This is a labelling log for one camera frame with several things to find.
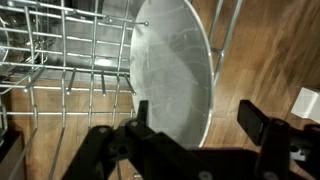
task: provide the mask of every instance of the wooden floor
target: wooden floor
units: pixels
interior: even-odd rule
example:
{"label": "wooden floor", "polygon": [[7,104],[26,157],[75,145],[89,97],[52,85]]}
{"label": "wooden floor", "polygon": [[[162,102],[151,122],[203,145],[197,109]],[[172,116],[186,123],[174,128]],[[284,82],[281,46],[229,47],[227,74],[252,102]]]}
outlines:
{"label": "wooden floor", "polygon": [[[216,0],[193,2],[209,32]],[[215,47],[221,45],[234,5],[235,0],[225,0]],[[251,100],[265,114],[285,119],[294,127],[302,128],[304,124],[311,123],[292,115],[290,109],[301,87],[320,87],[319,8],[318,0],[244,0],[215,92],[213,119],[205,147],[258,150],[236,122],[241,99]],[[40,91],[38,94],[40,108],[57,108],[55,101],[60,99],[60,95]],[[73,98],[68,107],[74,110],[87,108],[84,104],[88,102],[85,93],[73,94],[68,98]],[[13,91],[11,99],[14,110],[30,110],[25,103],[28,99],[21,91]],[[130,100],[120,102],[124,108],[130,108]],[[28,138],[31,131],[27,128],[30,122],[26,119],[28,117],[15,118],[17,126],[25,129],[25,138]],[[39,124],[36,137],[38,141],[27,159],[29,179],[47,179],[61,132],[61,120],[58,118],[43,118],[40,122],[42,124]],[[68,119],[62,144],[64,148],[60,152],[59,166],[55,172],[57,179],[61,177],[85,136],[86,129],[81,127],[86,125],[81,126],[81,123],[86,121],[74,117]],[[94,120],[94,123],[110,122]],[[133,169],[126,162],[123,166],[126,171],[123,179],[132,179]],[[303,174],[299,168],[293,169]]]}

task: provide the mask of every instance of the plate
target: plate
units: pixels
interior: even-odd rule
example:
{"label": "plate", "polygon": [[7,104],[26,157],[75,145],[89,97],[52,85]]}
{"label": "plate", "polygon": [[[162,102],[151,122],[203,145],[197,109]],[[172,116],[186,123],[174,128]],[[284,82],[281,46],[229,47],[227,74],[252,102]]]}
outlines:
{"label": "plate", "polygon": [[130,81],[149,101],[148,125],[180,145],[202,146],[212,111],[213,67],[210,46],[188,1],[146,0],[133,30]]}

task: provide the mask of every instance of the wire rack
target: wire rack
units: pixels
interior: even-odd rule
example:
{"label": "wire rack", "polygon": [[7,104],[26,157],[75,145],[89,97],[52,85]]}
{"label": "wire rack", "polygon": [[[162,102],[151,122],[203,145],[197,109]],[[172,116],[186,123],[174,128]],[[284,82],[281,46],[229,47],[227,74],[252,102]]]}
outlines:
{"label": "wire rack", "polygon": [[[94,116],[109,115],[111,122],[109,125],[116,126],[117,116],[133,117],[135,115],[134,109],[131,105],[130,109],[122,110],[119,108],[119,98],[121,96],[135,95],[135,90],[130,84],[129,71],[123,69],[124,63],[128,63],[130,58],[125,55],[126,49],[130,48],[130,41],[127,41],[126,37],[128,32],[132,32],[135,25],[146,25],[148,22],[136,22],[134,19],[128,17],[130,0],[126,0],[125,13],[123,17],[105,15],[99,12],[99,0],[95,0],[93,11],[80,10],[67,7],[65,0],[59,1],[60,4],[52,4],[50,0],[42,1],[25,1],[25,0],[0,0],[0,10],[2,12],[17,13],[22,15],[25,19],[25,28],[17,28],[10,26],[0,26],[0,33],[4,32],[4,35],[8,37],[10,33],[19,34],[27,39],[26,46],[13,46],[8,42],[0,44],[0,50],[3,52],[14,51],[27,54],[29,57],[24,61],[8,61],[4,60],[8,57],[8,53],[5,54],[3,59],[0,59],[0,75],[2,79],[0,82],[0,108],[1,108],[1,121],[2,131],[1,135],[8,130],[8,118],[12,116],[30,116],[32,117],[32,130],[29,133],[30,136],[25,140],[24,149],[19,156],[14,169],[12,170],[9,179],[14,179],[21,164],[25,160],[30,147],[35,139],[35,136],[39,129],[39,119],[44,116],[56,116],[61,119],[61,131],[56,144],[54,158],[52,160],[48,179],[53,179],[54,172],[57,166],[57,161],[62,146],[65,130],[67,127],[67,119],[71,116],[82,116],[87,119],[87,128],[92,127],[92,121]],[[235,26],[235,22],[240,10],[242,0],[238,0],[232,13],[232,19],[225,35],[222,48],[212,48],[212,51],[218,55],[218,61],[215,71],[215,81],[219,77],[219,72],[222,67],[222,63],[225,57],[225,52],[229,46],[229,42],[232,36],[232,32]],[[214,41],[214,34],[218,23],[223,0],[219,0],[216,7],[215,18],[212,23],[211,33],[209,40]],[[49,29],[50,24],[48,19],[53,19],[55,23],[61,24],[60,33],[53,33]],[[83,23],[91,27],[90,37],[77,37],[67,33],[67,22]],[[98,28],[111,28],[117,29],[121,32],[120,39],[115,41],[101,40],[97,38]],[[59,40],[61,46],[58,50],[52,50],[49,48],[50,42]],[[90,50],[87,53],[82,52],[69,52],[67,48],[68,41],[75,41],[77,43],[89,43]],[[97,54],[98,45],[107,45],[115,47],[117,53],[115,56],[104,56]],[[60,56],[62,61],[60,64],[48,64],[48,55]],[[87,58],[90,62],[87,66],[74,66],[69,65],[69,58]],[[99,69],[96,67],[96,60],[104,58],[115,62],[112,69]],[[48,72],[54,72],[57,83],[41,83],[41,78],[46,76]],[[84,86],[77,86],[77,81],[85,81]],[[28,95],[30,111],[11,111],[6,107],[4,97],[14,89],[20,89],[26,95]],[[40,111],[37,105],[37,92],[43,91],[57,91],[61,95],[61,104],[57,111]],[[87,110],[85,111],[70,111],[68,108],[67,98],[73,92],[86,92],[89,96]],[[100,96],[113,96],[111,108],[104,111],[95,111],[94,98],[96,94],[100,93]],[[117,164],[118,178],[121,179],[120,166]]]}

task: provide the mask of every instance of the dishwasher rack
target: dishwasher rack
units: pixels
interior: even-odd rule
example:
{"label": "dishwasher rack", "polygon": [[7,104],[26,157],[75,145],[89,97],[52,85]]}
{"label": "dishwasher rack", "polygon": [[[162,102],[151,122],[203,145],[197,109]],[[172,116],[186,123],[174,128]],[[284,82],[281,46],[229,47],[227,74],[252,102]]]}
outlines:
{"label": "dishwasher rack", "polygon": [[[39,116],[60,116],[61,117],[61,132],[58,144],[55,150],[54,159],[52,162],[49,179],[53,179],[54,171],[57,165],[57,159],[60,153],[62,140],[64,138],[67,116],[87,116],[88,128],[92,126],[92,119],[94,115],[111,115],[112,127],[115,127],[116,117],[119,115],[126,115],[133,117],[135,115],[133,107],[129,111],[118,110],[119,97],[125,94],[135,95],[136,92],[130,83],[129,71],[122,69],[122,64],[130,62],[130,58],[124,57],[124,49],[130,48],[130,43],[126,42],[126,33],[132,32],[135,25],[148,26],[148,22],[136,22],[134,19],[128,18],[128,9],[130,0],[126,0],[126,8],[124,17],[105,15],[98,11],[99,0],[94,1],[94,11],[85,11],[75,8],[66,7],[65,0],[61,0],[61,4],[52,4],[50,0],[44,1],[24,1],[24,0],[9,0],[8,5],[0,4],[1,11],[20,13],[25,17],[26,29],[12,28],[0,26],[0,32],[23,34],[27,37],[28,44],[24,47],[11,46],[9,43],[0,44],[2,51],[15,51],[29,53],[28,61],[6,61],[0,59],[0,70],[7,69],[7,71],[0,72],[4,76],[0,79],[0,108],[1,119],[3,121],[4,134],[8,129],[8,116],[31,116],[33,118],[33,129],[30,133],[30,138],[25,143],[24,150],[19,156],[15,168],[11,172],[10,179],[14,179],[19,167],[24,161],[29,148],[32,145],[34,137],[38,131]],[[233,10],[232,19],[229,28],[225,35],[222,48],[212,48],[212,52],[218,55],[216,73],[214,84],[219,77],[219,72],[222,67],[222,62],[225,57],[229,42],[231,40],[232,32],[235,22],[240,10],[242,0],[238,0]],[[219,0],[217,4],[215,18],[212,23],[211,33],[209,39],[214,40],[214,33],[219,19],[223,0]],[[41,26],[41,22],[45,18],[55,19],[61,23],[61,34],[55,34],[49,31],[50,27],[47,24],[45,27]],[[90,38],[71,36],[66,33],[66,22],[76,22],[91,25],[92,33]],[[113,28],[121,31],[121,38],[119,42],[112,42],[107,40],[97,39],[97,28]],[[49,50],[50,41],[59,39],[61,41],[61,50]],[[91,43],[90,53],[72,53],[67,50],[67,41],[76,41],[78,43]],[[110,45],[118,48],[117,56],[101,56],[96,54],[97,45]],[[58,55],[62,57],[62,64],[48,64],[48,54]],[[91,59],[88,67],[74,67],[68,65],[68,57],[89,58]],[[116,62],[112,70],[97,69],[95,61],[98,58],[105,58]],[[60,85],[38,85],[36,82],[48,71],[57,72],[59,74]],[[76,77],[81,77],[83,74],[88,75],[89,79],[85,81],[88,83],[86,87],[74,87]],[[106,81],[113,79],[113,86],[106,86]],[[30,112],[7,111],[6,104],[3,102],[3,96],[9,93],[12,89],[21,89],[30,97]],[[35,100],[35,90],[55,90],[61,91],[61,111],[38,111]],[[67,110],[66,98],[72,94],[73,91],[89,92],[88,111],[71,112]],[[112,94],[114,101],[111,102],[113,108],[111,111],[98,112],[93,109],[94,93],[100,92],[101,96]],[[120,166],[117,164],[118,178],[121,179]]]}

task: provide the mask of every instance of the dishwasher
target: dishwasher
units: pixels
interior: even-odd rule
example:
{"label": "dishwasher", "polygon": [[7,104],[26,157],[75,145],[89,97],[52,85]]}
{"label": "dishwasher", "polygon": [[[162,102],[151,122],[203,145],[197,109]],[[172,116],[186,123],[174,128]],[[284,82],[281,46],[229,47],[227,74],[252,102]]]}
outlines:
{"label": "dishwasher", "polygon": [[[203,146],[235,2],[223,46],[212,48],[223,0],[209,39],[187,0],[0,0],[0,132],[24,140],[9,179],[21,166],[27,179],[60,179],[88,129],[117,128],[142,100],[148,126]],[[110,177],[132,178],[128,162]]]}

